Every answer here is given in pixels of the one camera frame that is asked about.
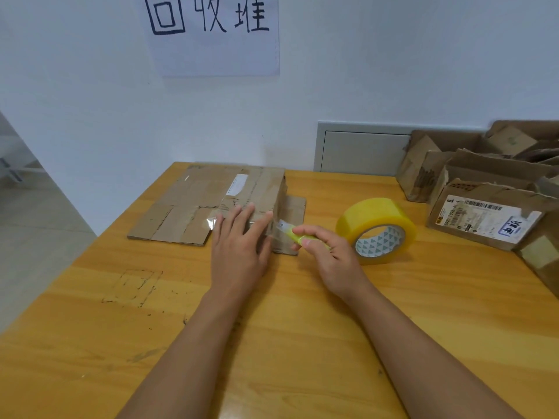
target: barcode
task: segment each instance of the barcode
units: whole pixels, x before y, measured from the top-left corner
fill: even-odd
[[[479,203],[477,201],[472,201],[472,200],[466,200],[465,203],[474,205],[476,207],[483,207],[484,209],[501,210],[503,208],[502,205]]]
[[[451,223],[449,226],[456,226],[456,224],[458,223],[458,221],[460,220],[460,217],[465,214],[465,210],[462,207],[458,207],[456,209],[456,211],[454,212],[454,216],[452,217]]]

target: forearm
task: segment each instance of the forearm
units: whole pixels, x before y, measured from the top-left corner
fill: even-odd
[[[521,418],[373,285],[348,304],[412,419]]]
[[[240,308],[211,290],[117,416],[205,418],[225,344]]]

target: packing tape roll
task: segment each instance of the packing tape roll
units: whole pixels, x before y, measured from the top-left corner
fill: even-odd
[[[376,235],[365,235],[375,230],[379,231]],[[336,224],[336,233],[353,246],[362,265],[390,261],[414,242],[416,232],[413,222],[390,198],[354,204]]]

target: hand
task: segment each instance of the hand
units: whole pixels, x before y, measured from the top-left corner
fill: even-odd
[[[357,255],[345,238],[315,225],[300,225],[293,228],[297,235],[314,235],[332,249],[315,239],[303,239],[305,250],[311,253],[318,263],[318,271],[326,287],[346,303],[359,295],[363,289],[372,286],[361,269]],[[294,244],[292,249],[301,248]]]
[[[211,252],[211,289],[220,299],[242,303],[256,286],[268,266],[272,238],[266,237],[260,253],[256,245],[273,217],[267,212],[244,233],[254,212],[250,203],[245,210],[240,205],[229,212],[227,219],[218,214],[213,228]]]

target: finger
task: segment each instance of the finger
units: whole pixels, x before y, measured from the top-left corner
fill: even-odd
[[[268,266],[271,253],[272,253],[272,237],[268,236],[264,239],[264,242],[262,243],[262,248],[260,250],[260,254],[258,255],[258,261],[260,262],[260,265],[263,269],[266,269],[266,267]]]
[[[227,238],[229,233],[231,232],[231,227],[233,226],[233,222],[235,218],[239,215],[242,210],[242,206],[237,204],[234,206],[233,210],[229,211],[227,215],[227,219],[223,221],[223,225],[221,225],[221,235],[220,238]]]
[[[248,206],[246,206],[244,210],[239,213],[239,216],[235,218],[235,222],[233,222],[233,228],[231,228],[231,233],[235,235],[242,235],[247,227],[248,219],[253,213],[254,203],[249,203]]]
[[[303,248],[311,253],[318,263],[329,260],[332,255],[326,246],[315,239],[303,239]]]
[[[335,242],[339,241],[339,239],[341,238],[335,232],[317,225],[299,225],[293,228],[292,231],[296,235],[314,235],[331,247],[333,247],[335,245]]]
[[[260,235],[262,235],[264,230],[268,227],[273,217],[273,212],[266,212],[264,216],[252,224],[250,229],[247,231],[247,237],[257,241],[260,238]]]
[[[223,215],[221,213],[218,213],[215,217],[215,223],[213,224],[213,235],[211,238],[211,242],[214,247],[219,242],[219,236],[221,234],[222,224],[223,224]]]

